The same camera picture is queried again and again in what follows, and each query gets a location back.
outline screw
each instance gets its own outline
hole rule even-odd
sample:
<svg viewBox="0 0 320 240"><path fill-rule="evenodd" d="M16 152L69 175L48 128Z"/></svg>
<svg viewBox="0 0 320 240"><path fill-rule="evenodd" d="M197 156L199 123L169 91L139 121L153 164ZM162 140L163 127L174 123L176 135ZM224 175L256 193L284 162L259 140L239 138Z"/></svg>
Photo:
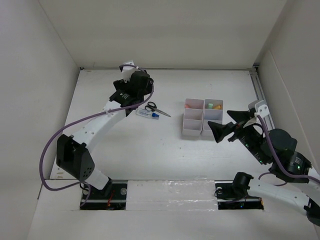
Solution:
<svg viewBox="0 0 320 240"><path fill-rule="evenodd" d="M121 188L120 194L121 195L126 195L127 194L127 189L126 188Z"/></svg>
<svg viewBox="0 0 320 240"><path fill-rule="evenodd" d="M222 194L222 187L218 186L216 189L216 194Z"/></svg>

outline white wall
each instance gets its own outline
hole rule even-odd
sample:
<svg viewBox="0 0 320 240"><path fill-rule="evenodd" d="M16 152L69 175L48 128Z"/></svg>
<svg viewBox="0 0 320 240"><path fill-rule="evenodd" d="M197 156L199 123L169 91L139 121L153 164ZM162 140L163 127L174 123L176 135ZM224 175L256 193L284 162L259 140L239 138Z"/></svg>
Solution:
<svg viewBox="0 0 320 240"><path fill-rule="evenodd" d="M317 167L320 167L319 13L319 0L294 1L259 67L275 126L296 138L297 150Z"/></svg>
<svg viewBox="0 0 320 240"><path fill-rule="evenodd" d="M255 60L256 65L260 64L266 51L270 48L271 44L275 41L275 38L278 36L278 34L281 30L281 27L284 24L284 21L285 21L287 15L289 14L289 12L291 11L294 3L295 3L295 0L287 0L286 1L285 5L282 8L281 13L279 14L275 24L272 27L272 30L271 30L269 36L267 37L266 41L264 42L264 45L261 48L261 50Z"/></svg>
<svg viewBox="0 0 320 240"><path fill-rule="evenodd" d="M42 148L63 126L79 73L36 0L0 1L0 236L26 239ZM54 148L46 159L48 176Z"/></svg>
<svg viewBox="0 0 320 240"><path fill-rule="evenodd" d="M286 0L39 0L78 66L245 69Z"/></svg>

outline blue cap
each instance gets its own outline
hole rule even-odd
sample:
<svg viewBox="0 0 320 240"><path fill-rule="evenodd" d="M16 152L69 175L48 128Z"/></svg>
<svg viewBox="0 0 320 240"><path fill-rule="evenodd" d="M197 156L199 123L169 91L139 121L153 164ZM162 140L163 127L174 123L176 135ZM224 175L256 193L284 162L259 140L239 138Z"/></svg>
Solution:
<svg viewBox="0 0 320 240"><path fill-rule="evenodd" d="M159 115L158 115L158 114L155 114L155 113L152 113L152 117L153 117L153 118L159 118Z"/></svg>

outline scissor blade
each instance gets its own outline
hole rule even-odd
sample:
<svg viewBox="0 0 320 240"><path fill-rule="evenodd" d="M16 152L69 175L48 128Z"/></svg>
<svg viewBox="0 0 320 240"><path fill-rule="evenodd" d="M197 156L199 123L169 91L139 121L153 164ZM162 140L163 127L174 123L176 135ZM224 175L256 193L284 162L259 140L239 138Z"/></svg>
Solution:
<svg viewBox="0 0 320 240"><path fill-rule="evenodd" d="M170 116L169 114L165 113L164 111L159 110L158 108L155 108L154 110L155 110L156 112L160 113L160 114L163 114L163 115L171 118L171 116Z"/></svg>

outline scissors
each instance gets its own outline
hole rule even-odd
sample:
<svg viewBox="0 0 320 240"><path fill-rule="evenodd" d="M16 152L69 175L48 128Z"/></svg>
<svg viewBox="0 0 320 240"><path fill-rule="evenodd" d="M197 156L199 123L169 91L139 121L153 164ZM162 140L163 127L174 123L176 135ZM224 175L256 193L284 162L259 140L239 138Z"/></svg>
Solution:
<svg viewBox="0 0 320 240"><path fill-rule="evenodd" d="M147 111L151 111L151 112L156 111L156 112L158 112L158 113L160 113L160 114L163 114L163 115L171 118L171 116L170 116L169 114L165 113L164 111L159 110L159 109L157 108L157 105L156 105L153 101L148 101L148 103L147 103L147 105L144 107L144 109L147 110Z"/></svg>

